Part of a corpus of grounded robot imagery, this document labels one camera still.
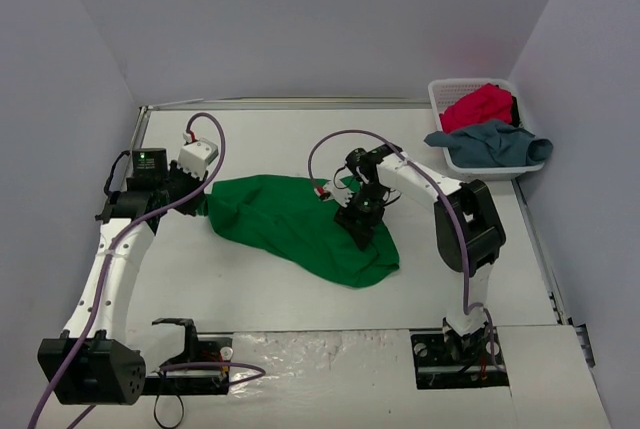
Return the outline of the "green t shirt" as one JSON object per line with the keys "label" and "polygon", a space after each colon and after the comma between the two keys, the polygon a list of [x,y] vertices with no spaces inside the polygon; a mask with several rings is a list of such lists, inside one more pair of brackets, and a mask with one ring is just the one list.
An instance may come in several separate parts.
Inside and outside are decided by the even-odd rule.
{"label": "green t shirt", "polygon": [[363,250],[334,221],[339,205],[323,202],[302,177],[262,174],[222,180],[198,208],[220,237],[298,264],[351,288],[378,284],[400,269],[400,255],[383,224]]}

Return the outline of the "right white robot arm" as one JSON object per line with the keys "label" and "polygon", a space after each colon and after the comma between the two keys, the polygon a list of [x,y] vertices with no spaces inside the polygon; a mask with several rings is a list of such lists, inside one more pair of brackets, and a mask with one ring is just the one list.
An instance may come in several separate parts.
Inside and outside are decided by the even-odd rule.
{"label": "right white robot arm", "polygon": [[432,211],[437,251],[452,271],[449,305],[444,317],[446,355],[465,362],[480,346],[477,332],[489,323],[485,312],[489,277],[506,232],[488,186],[446,177],[412,160],[398,147],[358,148],[345,159],[357,189],[328,182],[325,196],[338,203],[334,216],[363,250],[373,240],[388,204],[396,193]]}

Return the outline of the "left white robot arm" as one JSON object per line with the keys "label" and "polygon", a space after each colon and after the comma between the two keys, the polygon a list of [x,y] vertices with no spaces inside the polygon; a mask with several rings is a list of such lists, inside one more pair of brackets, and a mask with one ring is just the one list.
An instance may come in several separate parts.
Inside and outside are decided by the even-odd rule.
{"label": "left white robot arm", "polygon": [[126,320],[143,259],[170,210],[193,215],[221,168],[224,151],[205,140],[185,144],[174,160],[160,148],[131,153],[121,191],[110,191],[90,275],[72,316],[37,359],[48,390],[63,405],[131,405],[140,397],[146,363],[125,343]]}

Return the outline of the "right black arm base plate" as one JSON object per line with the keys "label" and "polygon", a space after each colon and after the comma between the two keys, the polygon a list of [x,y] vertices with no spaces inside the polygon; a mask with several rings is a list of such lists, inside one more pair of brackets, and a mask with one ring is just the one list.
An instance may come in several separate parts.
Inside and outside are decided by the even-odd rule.
{"label": "right black arm base plate", "polygon": [[490,340],[486,330],[464,338],[453,331],[413,331],[410,341],[418,390],[509,386],[496,332]]}

